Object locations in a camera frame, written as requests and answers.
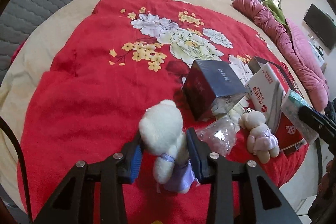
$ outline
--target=yellow flower print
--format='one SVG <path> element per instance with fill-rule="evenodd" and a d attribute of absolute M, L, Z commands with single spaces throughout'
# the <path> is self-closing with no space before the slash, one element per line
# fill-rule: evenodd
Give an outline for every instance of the yellow flower print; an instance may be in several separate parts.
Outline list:
<path fill-rule="evenodd" d="M 116 57 L 116 56 L 117 56 L 117 53 L 116 53 L 116 51 L 113 49 L 113 50 L 110 50 L 110 55 L 112 55 L 113 57 Z"/>
<path fill-rule="evenodd" d="M 128 51 L 132 50 L 133 47 L 134 47 L 134 44 L 132 44 L 131 42 L 128 42 L 128 43 L 124 44 L 124 46 L 121 47 L 121 49 L 128 52 Z"/>
<path fill-rule="evenodd" d="M 154 44 L 147 44 L 144 46 L 145 49 L 154 51 L 156 46 Z"/>
<path fill-rule="evenodd" d="M 138 54 L 139 54 L 139 57 L 141 59 L 145 59 L 145 56 L 146 56 L 146 50 L 143 49 L 143 48 L 140 48 L 139 50 L 136 51 Z"/>
<path fill-rule="evenodd" d="M 148 69 L 153 70 L 155 72 L 161 69 L 160 63 L 157 63 L 157 62 L 153 62 L 153 63 L 148 62 L 148 65 L 149 65 Z"/>
<path fill-rule="evenodd" d="M 165 55 L 164 53 L 161 53 L 161 52 L 157 52 L 155 55 L 160 56 L 162 59 L 165 59 L 167 57 L 167 55 Z"/>
<path fill-rule="evenodd" d="M 165 61 L 163 60 L 165 57 L 159 55 L 156 53 L 155 55 L 151 55 L 151 61 L 152 62 L 157 62 L 157 63 L 164 63 Z"/>
<path fill-rule="evenodd" d="M 240 55 L 237 55 L 237 58 L 240 59 L 241 61 L 243 61 L 244 63 L 246 63 L 246 58 L 244 58 Z"/>
<path fill-rule="evenodd" d="M 189 32 L 193 32 L 193 33 L 199 35 L 200 37 L 203 35 L 200 31 L 197 31 L 197 30 L 193 30 L 193 29 L 190 29 L 190 28 L 188 28 L 187 30 L 188 30 Z"/>
<path fill-rule="evenodd" d="M 131 12 L 131 13 L 129 13 L 128 14 L 128 18 L 130 18 L 131 20 L 134 20 L 135 19 L 135 17 L 137 16 L 137 14 L 136 13 L 134 13 L 134 12 Z"/>
<path fill-rule="evenodd" d="M 184 15 L 182 12 L 179 12 L 178 14 L 179 20 L 182 22 L 188 22 L 188 23 L 196 23 L 197 25 L 199 25 L 200 23 L 200 19 L 199 18 L 194 18 L 188 15 Z"/>
<path fill-rule="evenodd" d="M 151 53 L 152 53 L 152 50 L 146 50 L 143 56 L 143 59 L 149 61 L 151 59 Z"/>
<path fill-rule="evenodd" d="M 139 61 L 141 61 L 141 56 L 138 52 L 134 52 L 132 59 L 139 62 Z"/>
<path fill-rule="evenodd" d="M 143 46 L 142 43 L 135 44 L 135 45 L 133 46 L 133 50 L 135 50 L 135 51 L 138 51 L 138 50 L 141 49 L 141 48 L 144 48 L 144 46 Z"/>
<path fill-rule="evenodd" d="M 157 43 L 157 42 L 152 43 L 151 45 L 154 45 L 157 48 L 161 48 L 163 46 L 163 44 L 160 44 L 160 43 Z"/>
<path fill-rule="evenodd" d="M 144 14 L 146 12 L 146 7 L 141 7 L 141 9 L 139 10 L 140 14 Z"/>

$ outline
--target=black cable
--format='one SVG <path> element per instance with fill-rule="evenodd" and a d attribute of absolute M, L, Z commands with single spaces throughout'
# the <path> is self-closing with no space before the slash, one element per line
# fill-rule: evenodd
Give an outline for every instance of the black cable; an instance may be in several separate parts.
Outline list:
<path fill-rule="evenodd" d="M 20 164 L 20 169 L 21 169 L 21 174 L 22 174 L 23 188 L 25 190 L 25 198 L 26 198 L 26 207 L 27 207 L 28 219 L 29 219 L 29 223 L 32 224 L 33 223 L 32 207 L 31 207 L 31 204 L 30 204 L 30 195 L 29 195 L 29 188 L 28 188 L 28 178 L 27 178 L 25 158 L 23 156 L 23 152 L 22 152 L 19 141 L 17 140 L 17 138 L 14 135 L 11 128 L 8 126 L 8 124 L 3 120 L 3 118 L 1 116 L 0 116 L 0 128 L 6 134 L 6 136 L 9 138 L 9 140 L 13 144 L 13 146 L 15 148 L 15 151 L 17 153 L 17 158 L 18 158 L 18 162 Z"/>
<path fill-rule="evenodd" d="M 321 151 L 321 142 L 320 142 L 320 138 L 317 138 L 315 140 L 315 145 L 316 145 L 316 151 L 317 151 L 317 162 L 318 162 L 318 170 L 319 170 L 319 184 L 321 182 L 322 179 L 322 174 L 323 174 L 323 170 L 322 170 L 322 151 Z"/>

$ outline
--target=plastic bag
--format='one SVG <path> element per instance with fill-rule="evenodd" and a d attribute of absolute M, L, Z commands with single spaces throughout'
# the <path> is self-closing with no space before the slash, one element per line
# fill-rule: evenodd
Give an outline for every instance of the plastic bag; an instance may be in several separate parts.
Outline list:
<path fill-rule="evenodd" d="M 201 141 L 209 145 L 213 152 L 224 157 L 236 144 L 235 125 L 227 116 L 213 122 L 206 128 L 197 129 L 196 134 Z"/>

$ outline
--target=metal screw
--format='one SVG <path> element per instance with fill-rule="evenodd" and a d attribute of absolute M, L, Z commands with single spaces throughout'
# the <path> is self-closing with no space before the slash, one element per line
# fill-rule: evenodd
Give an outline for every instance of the metal screw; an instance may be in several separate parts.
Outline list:
<path fill-rule="evenodd" d="M 216 153 L 216 152 L 211 152 L 211 153 L 209 154 L 209 156 L 210 156 L 210 158 L 212 158 L 212 159 L 214 159 L 214 160 L 219 158 L 219 154 Z"/>
<path fill-rule="evenodd" d="M 83 167 L 85 165 L 85 161 L 83 161 L 83 160 L 79 160 L 78 162 L 76 162 L 76 166 L 78 167 L 78 168 L 81 168 L 81 167 Z"/>
<path fill-rule="evenodd" d="M 254 160 L 249 160 L 248 162 L 247 162 L 247 165 L 249 166 L 249 167 L 256 167 L 257 166 L 257 163 L 254 161 Z"/>
<path fill-rule="evenodd" d="M 116 160 L 120 160 L 123 156 L 124 155 L 120 152 L 113 154 L 113 158 L 115 158 Z"/>

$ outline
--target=small plush bear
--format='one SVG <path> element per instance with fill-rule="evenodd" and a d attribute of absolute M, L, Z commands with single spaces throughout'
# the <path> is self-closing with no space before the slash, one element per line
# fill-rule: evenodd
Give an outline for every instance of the small plush bear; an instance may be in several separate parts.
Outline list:
<path fill-rule="evenodd" d="M 168 191 L 187 193 L 194 181 L 183 119 L 176 104 L 163 100 L 147 109 L 139 122 L 146 150 L 157 156 L 153 176 Z"/>
<path fill-rule="evenodd" d="M 240 126 L 250 131 L 247 138 L 247 150 L 257 155 L 260 162 L 265 164 L 269 159 L 279 155 L 278 139 L 265 124 L 264 114 L 253 110 L 244 113 L 240 118 Z"/>

